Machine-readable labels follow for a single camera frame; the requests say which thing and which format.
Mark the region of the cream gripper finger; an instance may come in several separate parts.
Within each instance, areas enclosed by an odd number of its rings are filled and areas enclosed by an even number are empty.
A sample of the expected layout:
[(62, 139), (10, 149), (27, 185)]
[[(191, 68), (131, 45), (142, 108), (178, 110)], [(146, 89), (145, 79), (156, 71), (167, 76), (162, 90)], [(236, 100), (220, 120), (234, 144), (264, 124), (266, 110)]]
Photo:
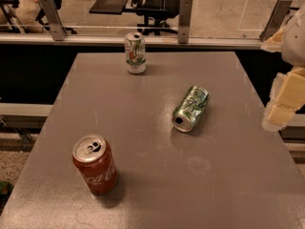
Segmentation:
[(274, 35), (264, 41), (261, 49), (265, 52), (281, 52), (284, 30), (285, 28), (279, 29)]
[(304, 105), (305, 68), (293, 67), (288, 73), (278, 73), (264, 111), (262, 128), (269, 132), (284, 129)]

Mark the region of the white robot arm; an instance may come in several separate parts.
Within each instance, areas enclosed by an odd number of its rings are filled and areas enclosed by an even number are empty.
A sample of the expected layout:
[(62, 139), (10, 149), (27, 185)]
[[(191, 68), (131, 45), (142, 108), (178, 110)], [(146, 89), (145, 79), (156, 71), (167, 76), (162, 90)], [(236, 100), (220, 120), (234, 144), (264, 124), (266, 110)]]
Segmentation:
[(262, 43), (265, 52), (280, 52), (282, 60), (293, 67), (278, 73), (270, 90), (262, 128), (269, 132), (284, 129), (305, 105), (305, 5), (273, 36)]

